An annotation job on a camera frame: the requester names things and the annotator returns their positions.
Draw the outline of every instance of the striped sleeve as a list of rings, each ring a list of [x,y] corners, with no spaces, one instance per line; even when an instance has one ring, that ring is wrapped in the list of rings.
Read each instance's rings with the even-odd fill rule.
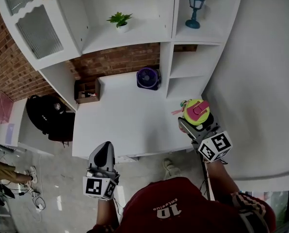
[[[276,229],[272,208],[264,201],[244,193],[233,193],[220,201],[238,210],[249,233],[270,233]]]

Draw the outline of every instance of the pink box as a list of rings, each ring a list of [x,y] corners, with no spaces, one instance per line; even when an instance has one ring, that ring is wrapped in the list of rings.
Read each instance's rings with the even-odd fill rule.
[[[0,123],[8,123],[13,107],[13,101],[5,95],[3,92],[0,92]]]

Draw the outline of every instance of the tiled floor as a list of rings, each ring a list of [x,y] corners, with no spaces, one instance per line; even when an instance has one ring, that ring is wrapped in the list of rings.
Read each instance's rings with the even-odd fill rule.
[[[183,176],[200,186],[204,175],[199,156],[194,152],[151,155],[141,157],[135,163],[116,165],[116,170],[121,174],[120,190],[124,191],[123,196],[120,194],[118,202],[128,202],[139,189],[150,182],[163,179],[165,171],[161,161],[166,157],[174,161],[182,170]],[[35,187],[42,193],[41,196],[46,202],[45,210],[38,213],[29,193],[9,200],[19,233],[85,233],[93,227],[96,221],[97,200],[83,195],[82,192],[82,177],[86,173],[88,162],[71,157],[71,147],[64,149],[61,144],[57,144],[54,157],[40,156],[28,151],[18,156],[5,155],[1,161],[15,165],[19,172],[34,165],[39,179]],[[17,188],[15,184],[10,184],[9,187]]]

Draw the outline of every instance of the white table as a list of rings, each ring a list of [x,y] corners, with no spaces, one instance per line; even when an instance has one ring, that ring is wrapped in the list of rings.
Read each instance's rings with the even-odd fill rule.
[[[48,139],[30,121],[26,111],[27,99],[14,102],[8,123],[0,124],[0,145],[18,150],[30,150],[53,155],[55,142]]]
[[[178,128],[181,114],[171,114],[180,109],[181,100],[167,100],[161,89],[138,88],[135,72],[99,80],[100,101],[80,104],[76,112],[73,156],[86,159],[105,141],[113,143],[116,157],[192,147],[190,138]]]

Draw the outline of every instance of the brick wall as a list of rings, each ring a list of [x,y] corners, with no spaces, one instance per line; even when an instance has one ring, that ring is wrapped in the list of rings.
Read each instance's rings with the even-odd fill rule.
[[[13,101],[55,91],[18,49],[0,15],[0,91]]]
[[[84,54],[69,61],[76,79],[134,72],[160,63],[160,44],[148,43]]]

